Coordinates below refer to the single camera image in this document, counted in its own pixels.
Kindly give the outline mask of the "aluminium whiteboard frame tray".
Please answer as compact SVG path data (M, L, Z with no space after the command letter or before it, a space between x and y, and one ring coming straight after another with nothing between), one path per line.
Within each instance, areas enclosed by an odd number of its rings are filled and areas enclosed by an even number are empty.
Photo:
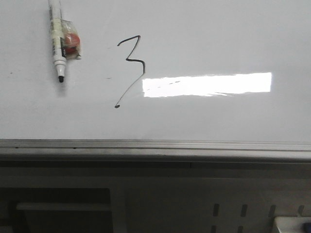
M1 139L9 162L310 163L309 142Z

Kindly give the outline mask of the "white whiteboard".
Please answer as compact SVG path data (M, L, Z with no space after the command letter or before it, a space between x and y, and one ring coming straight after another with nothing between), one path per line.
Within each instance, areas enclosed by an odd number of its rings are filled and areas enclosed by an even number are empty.
M82 58L63 83L48 3L0 3L2 139L309 142L308 0L63 0Z

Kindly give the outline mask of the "white box with blue item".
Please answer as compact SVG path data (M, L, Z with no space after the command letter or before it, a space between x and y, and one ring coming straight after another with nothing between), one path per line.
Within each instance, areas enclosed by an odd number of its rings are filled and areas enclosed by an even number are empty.
M274 219L272 233L310 233L311 217L277 216Z

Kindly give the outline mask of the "white whiteboard marker pen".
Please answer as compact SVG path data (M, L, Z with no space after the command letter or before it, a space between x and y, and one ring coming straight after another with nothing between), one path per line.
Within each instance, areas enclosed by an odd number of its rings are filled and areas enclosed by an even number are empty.
M50 34L52 40L53 64L60 83L64 82L67 64L65 52L65 35L62 24L62 11L59 0L48 1L50 16Z

